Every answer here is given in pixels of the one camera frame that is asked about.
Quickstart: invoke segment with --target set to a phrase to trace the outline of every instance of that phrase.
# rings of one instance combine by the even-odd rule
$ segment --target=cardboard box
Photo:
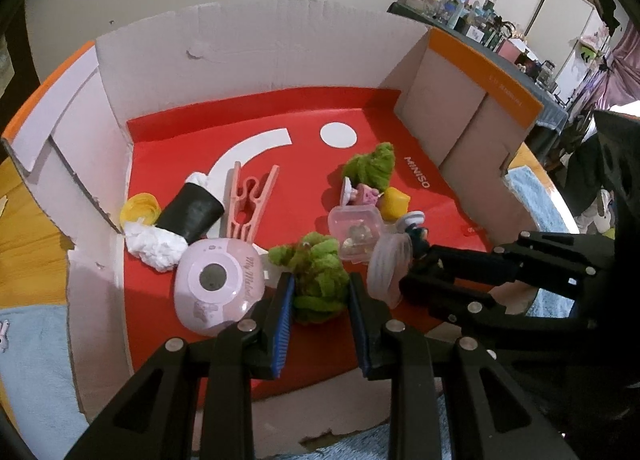
[[[335,3],[272,0],[194,6],[105,34],[63,63],[2,135],[37,203],[75,246],[68,331],[89,418],[132,373],[118,214],[134,120],[318,86],[398,90],[396,115],[489,240],[536,229],[502,177],[542,105],[442,31]]]

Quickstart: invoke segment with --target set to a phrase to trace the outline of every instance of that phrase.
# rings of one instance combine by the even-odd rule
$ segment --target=yellow plastic object
[[[160,216],[160,206],[151,193],[138,193],[129,198],[120,210],[120,227],[124,222],[137,222],[142,218],[144,225],[156,223]]]
[[[411,197],[394,187],[388,187],[378,201],[378,209],[387,222],[395,222],[409,211]]]

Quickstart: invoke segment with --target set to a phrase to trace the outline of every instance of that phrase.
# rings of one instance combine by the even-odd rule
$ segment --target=orange plastic clip
[[[273,191],[273,186],[278,178],[280,167],[272,166],[264,186],[260,188],[260,181],[255,177],[244,179],[242,187],[240,181],[240,163],[234,165],[234,174],[231,182],[231,194],[229,195],[229,211],[226,220],[226,237],[243,240],[249,244],[254,243],[258,225],[264,214],[267,201]],[[238,223],[238,213],[249,207],[253,211],[251,218],[244,223]]]

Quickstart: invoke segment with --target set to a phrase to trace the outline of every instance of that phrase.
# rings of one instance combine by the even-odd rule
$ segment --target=pink curtain
[[[633,22],[626,26],[625,34],[607,58],[609,69],[600,72],[591,92],[587,92],[579,106],[608,110],[614,105],[626,105],[640,100],[640,34]]]

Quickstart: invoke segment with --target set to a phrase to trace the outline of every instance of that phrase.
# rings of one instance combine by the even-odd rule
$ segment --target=yellow round container
[[[129,198],[120,210],[120,227],[124,222],[137,222],[140,220],[144,225],[156,223],[160,216],[160,206],[156,197],[151,193],[138,193]]]

